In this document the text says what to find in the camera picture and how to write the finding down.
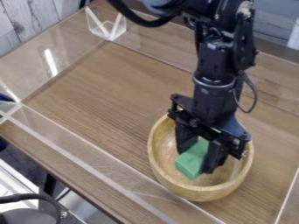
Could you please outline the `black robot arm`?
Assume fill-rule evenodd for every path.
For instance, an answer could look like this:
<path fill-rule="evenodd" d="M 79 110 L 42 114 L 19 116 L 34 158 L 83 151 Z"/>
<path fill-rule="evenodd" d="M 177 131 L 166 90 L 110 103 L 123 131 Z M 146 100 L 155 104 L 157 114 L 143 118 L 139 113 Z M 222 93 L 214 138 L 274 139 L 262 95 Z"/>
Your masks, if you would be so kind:
<path fill-rule="evenodd" d="M 107 0 L 132 22 L 155 28 L 181 17 L 194 30 L 198 67 L 193 74 L 194 94 L 173 94 L 169 117 L 175 121 L 177 150 L 181 154 L 199 139 L 209 142 L 198 159 L 199 173 L 211 174 L 229 157 L 243 158 L 251 140 L 237 118 L 245 85 L 251 85 L 246 70 L 257 64 L 253 0 L 144 0 L 158 16 L 146 20 L 123 0 Z"/>

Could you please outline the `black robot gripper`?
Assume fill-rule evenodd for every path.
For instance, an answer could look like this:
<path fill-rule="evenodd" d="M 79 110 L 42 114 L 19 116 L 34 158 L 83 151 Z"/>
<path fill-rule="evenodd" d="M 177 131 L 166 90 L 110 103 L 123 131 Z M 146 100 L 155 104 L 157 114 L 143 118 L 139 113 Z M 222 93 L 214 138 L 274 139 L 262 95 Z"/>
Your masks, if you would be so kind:
<path fill-rule="evenodd" d="M 183 154 L 199 136 L 211 140 L 202 171 L 213 174 L 229 156 L 242 159 L 251 136 L 237 118 L 243 77 L 210 80 L 193 77 L 194 95 L 173 94 L 169 117 L 175 120 L 177 150 Z"/>

